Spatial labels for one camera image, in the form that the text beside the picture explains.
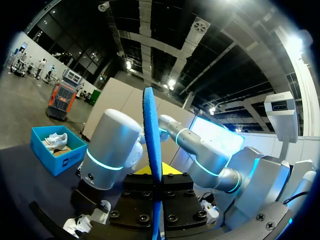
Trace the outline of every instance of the shoe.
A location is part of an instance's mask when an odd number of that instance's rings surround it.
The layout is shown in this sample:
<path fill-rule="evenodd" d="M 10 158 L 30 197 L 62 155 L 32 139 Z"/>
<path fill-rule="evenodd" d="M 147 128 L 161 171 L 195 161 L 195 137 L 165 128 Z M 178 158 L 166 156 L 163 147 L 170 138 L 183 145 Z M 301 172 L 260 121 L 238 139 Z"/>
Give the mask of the shoe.
<path fill-rule="evenodd" d="M 56 132 L 42 141 L 45 147 L 53 154 L 54 150 L 67 150 L 68 135 L 58 135 Z"/>
<path fill-rule="evenodd" d="M 107 200 L 101 201 L 103 209 L 96 208 L 92 215 L 81 215 L 76 218 L 69 218 L 63 225 L 63 229 L 68 233 L 76 237 L 80 237 L 77 233 L 88 233 L 90 232 L 92 225 L 91 221 L 106 224 L 109 212 L 111 210 L 111 204 Z"/>

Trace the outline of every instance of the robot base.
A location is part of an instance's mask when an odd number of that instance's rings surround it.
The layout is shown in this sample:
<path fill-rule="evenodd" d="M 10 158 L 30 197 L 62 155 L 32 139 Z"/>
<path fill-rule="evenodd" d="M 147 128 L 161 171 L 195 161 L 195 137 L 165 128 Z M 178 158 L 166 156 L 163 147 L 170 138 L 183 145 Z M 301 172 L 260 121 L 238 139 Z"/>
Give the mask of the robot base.
<path fill-rule="evenodd" d="M 57 118 L 63 121 L 66 120 L 66 116 L 67 116 L 67 113 L 65 111 L 61 111 L 52 106 L 48 106 L 48 108 L 46 109 L 46 114 L 48 115 L 49 118 Z"/>

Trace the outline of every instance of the orange machine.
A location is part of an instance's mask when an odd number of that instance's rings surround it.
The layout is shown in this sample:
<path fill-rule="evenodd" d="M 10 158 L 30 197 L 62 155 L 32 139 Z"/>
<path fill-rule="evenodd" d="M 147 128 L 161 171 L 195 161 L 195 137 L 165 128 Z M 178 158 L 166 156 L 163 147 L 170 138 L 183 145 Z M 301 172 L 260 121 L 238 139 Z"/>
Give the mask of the orange machine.
<path fill-rule="evenodd" d="M 51 92 L 46 112 L 49 117 L 65 120 L 76 98 L 77 87 L 82 77 L 70 69 L 66 69 L 62 78 L 63 81 L 57 83 Z"/>

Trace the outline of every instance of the glowing blue ring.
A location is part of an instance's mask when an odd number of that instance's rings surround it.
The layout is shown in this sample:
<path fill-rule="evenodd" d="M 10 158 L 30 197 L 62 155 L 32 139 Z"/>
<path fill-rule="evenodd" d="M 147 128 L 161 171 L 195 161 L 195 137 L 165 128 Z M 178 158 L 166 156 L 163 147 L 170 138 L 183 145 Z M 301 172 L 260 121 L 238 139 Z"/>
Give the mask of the glowing blue ring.
<path fill-rule="evenodd" d="M 219 176 L 219 174 L 215 174 L 215 173 L 209 171 L 208 169 L 206 169 L 204 166 L 202 166 L 202 165 L 197 161 L 197 159 L 195 159 L 194 161 L 195 161 L 196 164 L 198 164 L 198 166 L 199 166 L 200 168 L 202 168 L 202 170 L 206 171 L 208 174 L 211 174 L 211 175 L 216 176 L 216 177 Z"/>
<path fill-rule="evenodd" d="M 181 129 L 181 130 L 178 132 L 178 134 L 177 134 L 176 137 L 175 137 L 175 144 L 178 145 L 177 141 L 178 141 L 179 134 L 180 134 L 182 131 L 187 130 L 187 129 L 189 129 L 189 128 L 183 128 L 183 129 Z"/>
<path fill-rule="evenodd" d="M 168 132 L 167 130 L 162 129 L 161 127 L 159 127 L 159 130 L 162 132 Z"/>
<path fill-rule="evenodd" d="M 86 149 L 86 154 L 88 154 L 89 158 L 91 158 L 91 160 L 92 160 L 93 162 L 95 162 L 96 164 L 98 164 L 99 166 L 101 166 L 101 167 L 103 167 L 103 168 L 105 168 L 105 169 L 109 169 L 109 170 L 113 170 L 113 171 L 119 171 L 119 170 L 121 170 L 121 169 L 124 168 L 124 166 L 113 167 L 113 166 L 108 166 L 108 165 L 105 165 L 105 164 L 99 162 L 97 159 L 95 159 L 95 158 L 90 154 L 88 148 Z"/>
<path fill-rule="evenodd" d="M 232 190 L 227 191 L 227 193 L 233 192 L 235 189 L 237 189 L 237 187 L 240 183 L 240 174 L 238 173 L 238 171 L 236 171 L 236 173 L 238 174 L 238 182 L 236 183 L 235 187 Z"/>

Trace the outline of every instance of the cable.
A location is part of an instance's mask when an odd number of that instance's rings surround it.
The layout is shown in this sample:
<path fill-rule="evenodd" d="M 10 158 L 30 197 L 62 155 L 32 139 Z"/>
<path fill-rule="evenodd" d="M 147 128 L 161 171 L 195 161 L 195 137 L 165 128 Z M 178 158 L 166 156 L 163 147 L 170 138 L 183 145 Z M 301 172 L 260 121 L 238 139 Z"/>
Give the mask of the cable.
<path fill-rule="evenodd" d="M 201 202 L 201 201 L 204 199 L 204 196 L 205 196 L 206 194 L 212 194 L 212 192 L 210 192 L 210 191 L 205 192 L 205 193 L 202 195 L 202 197 L 200 197 L 199 202 Z"/>
<path fill-rule="evenodd" d="M 302 195 L 307 195 L 308 193 L 309 193 L 308 191 L 302 191 L 302 192 L 288 198 L 287 200 L 283 201 L 283 204 L 286 205 L 286 204 L 290 203 L 292 200 L 294 200 Z"/>

